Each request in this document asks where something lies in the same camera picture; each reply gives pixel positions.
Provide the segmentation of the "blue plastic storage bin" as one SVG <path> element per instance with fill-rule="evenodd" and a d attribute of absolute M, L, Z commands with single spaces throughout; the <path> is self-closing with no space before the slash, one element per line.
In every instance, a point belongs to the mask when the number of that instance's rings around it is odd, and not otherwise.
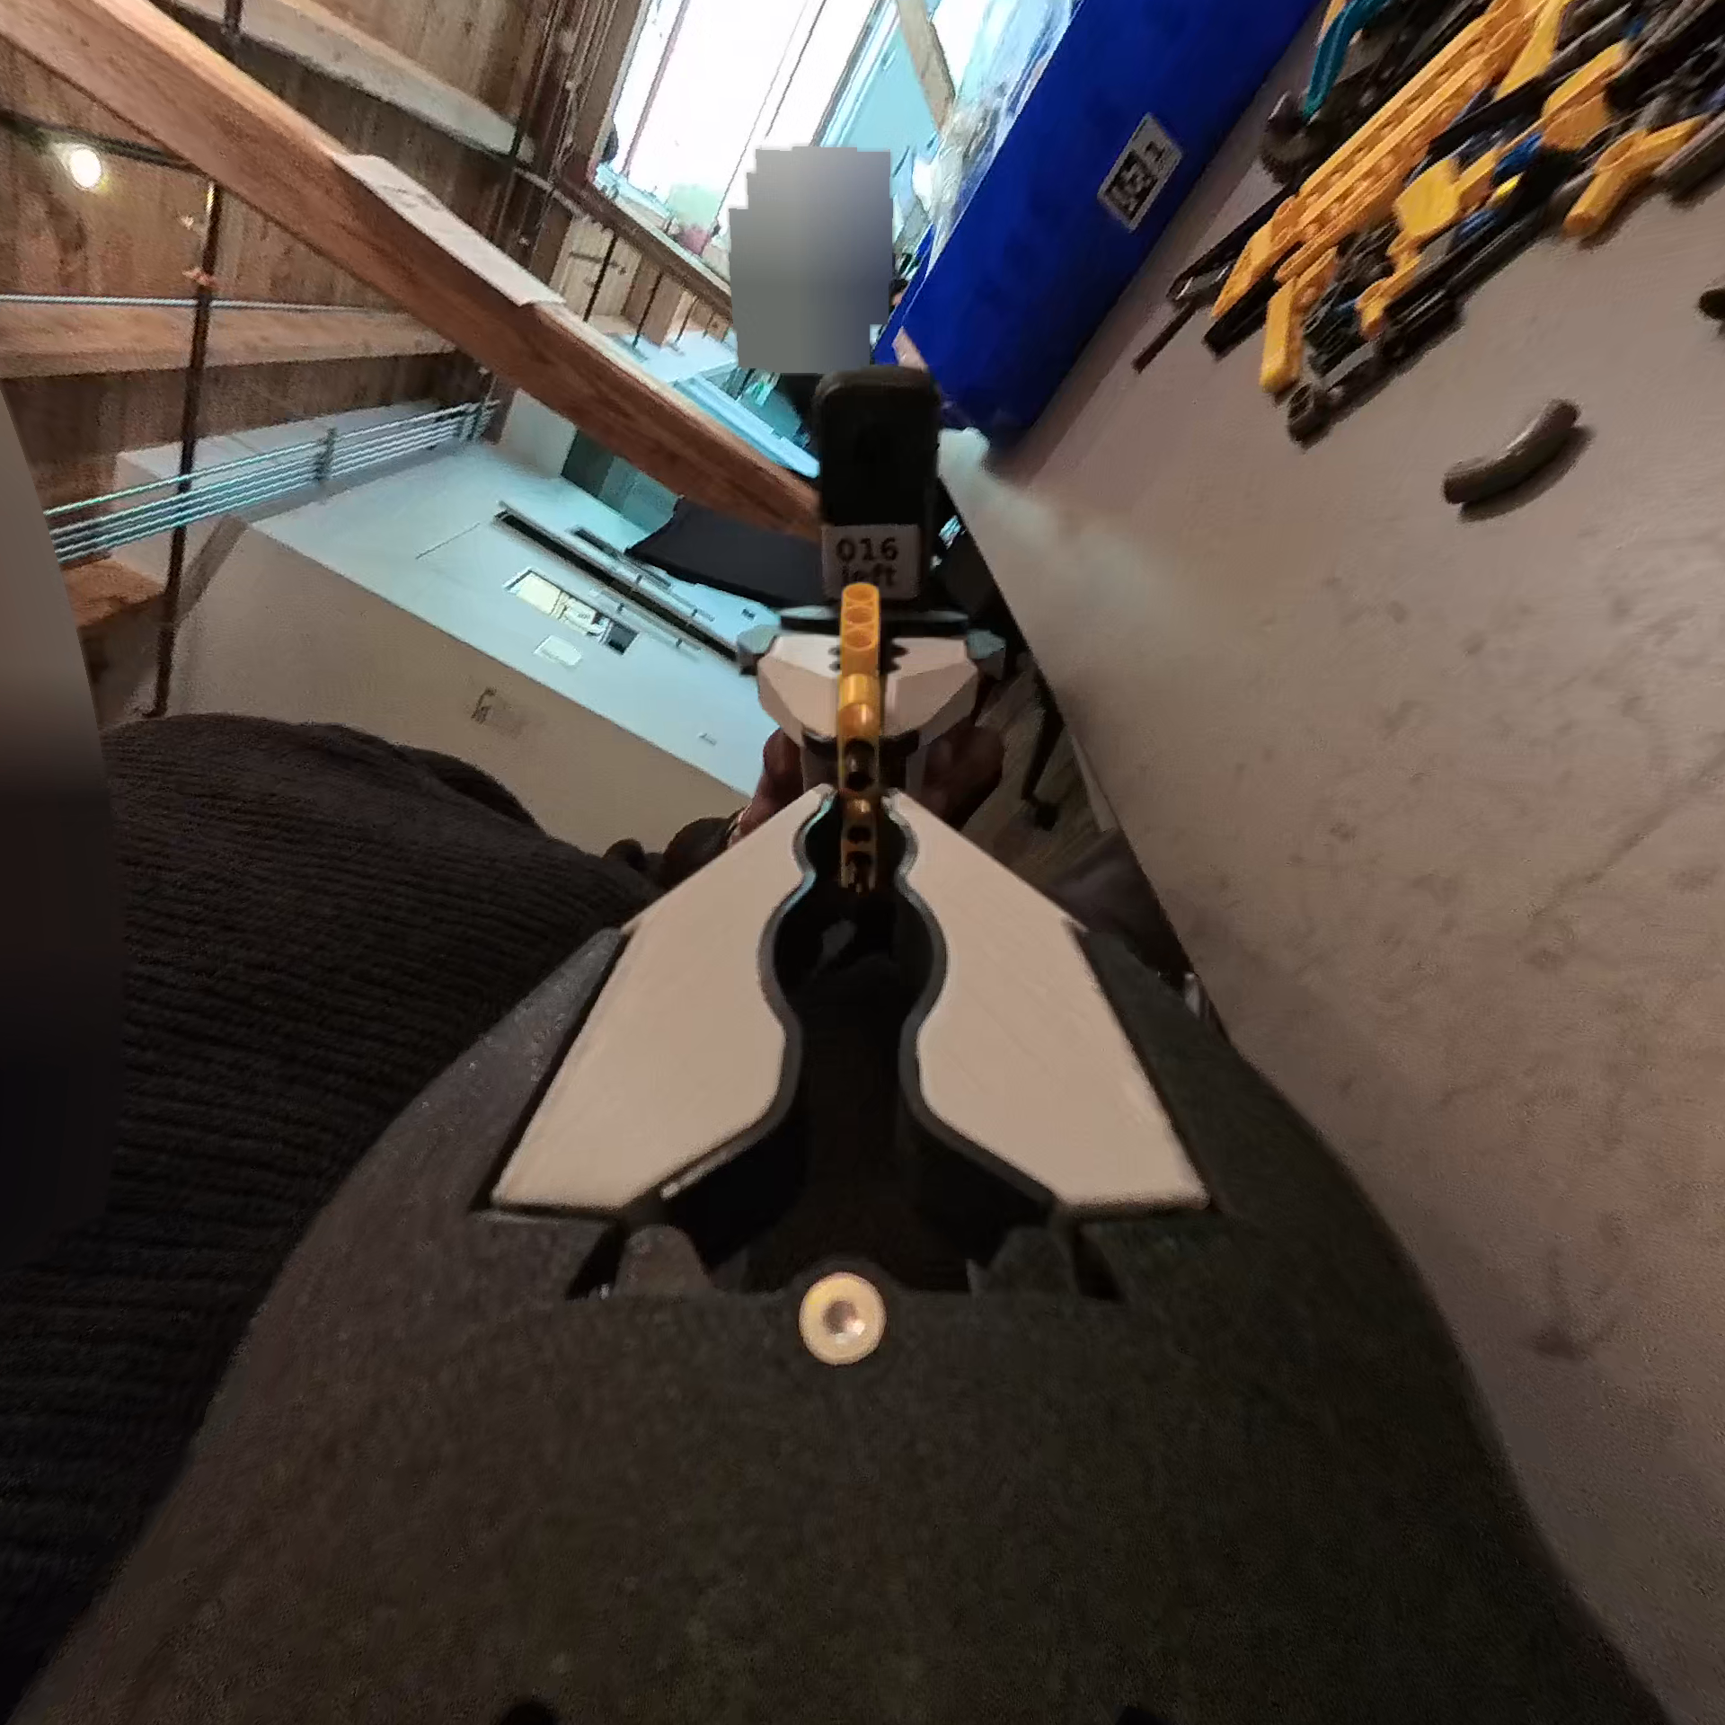
<path fill-rule="evenodd" d="M 876 346 L 949 425 L 1021 443 L 1309 31 L 1307 2 L 1082 2 L 955 223 L 931 218 Z"/>

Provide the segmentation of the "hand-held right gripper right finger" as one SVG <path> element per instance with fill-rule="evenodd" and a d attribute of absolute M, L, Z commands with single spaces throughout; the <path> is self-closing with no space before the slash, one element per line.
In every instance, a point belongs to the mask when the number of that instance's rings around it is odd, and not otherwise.
<path fill-rule="evenodd" d="M 904 793 L 899 888 L 930 935 L 915 1099 L 964 1152 L 1068 1217 L 1199 1210 L 1208 1190 L 1052 899 Z"/>

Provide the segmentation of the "clear plastic bag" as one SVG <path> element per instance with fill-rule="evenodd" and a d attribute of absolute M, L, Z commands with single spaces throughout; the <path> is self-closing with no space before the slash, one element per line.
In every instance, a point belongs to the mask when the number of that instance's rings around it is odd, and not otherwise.
<path fill-rule="evenodd" d="M 962 49 L 939 132 L 930 215 L 951 225 L 994 162 L 1072 26 L 1073 2 L 940 4 L 942 47 Z"/>

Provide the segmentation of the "yellow beam with black pins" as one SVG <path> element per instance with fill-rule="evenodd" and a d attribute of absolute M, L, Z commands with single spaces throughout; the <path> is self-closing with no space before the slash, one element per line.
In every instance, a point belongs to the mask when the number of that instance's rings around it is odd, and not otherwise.
<path fill-rule="evenodd" d="M 843 673 L 836 694 L 838 879 L 852 896 L 872 896 L 879 883 L 885 790 L 881 676 L 876 671 Z"/>

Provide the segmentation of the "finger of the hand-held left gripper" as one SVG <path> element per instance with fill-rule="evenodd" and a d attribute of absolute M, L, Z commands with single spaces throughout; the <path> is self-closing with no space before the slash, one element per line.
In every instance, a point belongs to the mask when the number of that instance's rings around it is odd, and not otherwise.
<path fill-rule="evenodd" d="M 969 637 L 890 640 L 881 658 L 883 745 L 931 748 L 973 716 L 980 682 Z"/>
<path fill-rule="evenodd" d="M 754 680 L 770 721 L 798 746 L 833 746 L 840 734 L 838 637 L 775 637 Z"/>

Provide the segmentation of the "person's left hand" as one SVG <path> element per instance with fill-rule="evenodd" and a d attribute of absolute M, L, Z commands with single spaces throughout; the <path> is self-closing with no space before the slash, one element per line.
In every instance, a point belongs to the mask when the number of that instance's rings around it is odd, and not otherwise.
<path fill-rule="evenodd" d="M 755 831 L 773 820 L 809 790 L 802 745 L 775 730 L 763 750 L 761 777 L 745 825 Z"/>

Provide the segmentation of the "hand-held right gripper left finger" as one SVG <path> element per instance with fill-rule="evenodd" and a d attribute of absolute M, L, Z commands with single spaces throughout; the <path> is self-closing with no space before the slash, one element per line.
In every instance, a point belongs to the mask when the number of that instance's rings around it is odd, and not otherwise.
<path fill-rule="evenodd" d="M 806 1036 L 777 942 L 815 885 L 809 831 L 833 798 L 831 788 L 807 790 L 624 928 L 502 1165 L 493 1206 L 642 1215 L 788 1118 Z"/>

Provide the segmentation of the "pile of yellow blue bricks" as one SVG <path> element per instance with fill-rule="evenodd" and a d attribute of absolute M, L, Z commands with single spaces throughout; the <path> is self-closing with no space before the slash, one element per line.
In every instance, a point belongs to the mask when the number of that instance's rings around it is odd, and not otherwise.
<path fill-rule="evenodd" d="M 1329 4 L 1264 119 L 1276 193 L 1176 276 L 1133 373 L 1197 322 L 1217 360 L 1260 338 L 1307 446 L 1535 243 L 1718 184 L 1722 143 L 1720 2 Z"/>

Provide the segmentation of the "grey curved elbow brick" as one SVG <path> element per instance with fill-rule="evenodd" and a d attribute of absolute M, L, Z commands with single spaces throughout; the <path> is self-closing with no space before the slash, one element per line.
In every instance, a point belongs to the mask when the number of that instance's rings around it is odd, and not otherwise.
<path fill-rule="evenodd" d="M 1564 462 L 1582 427 L 1577 401 L 1548 400 L 1512 439 L 1453 464 L 1442 477 L 1442 500 L 1456 509 L 1479 509 L 1533 484 Z"/>

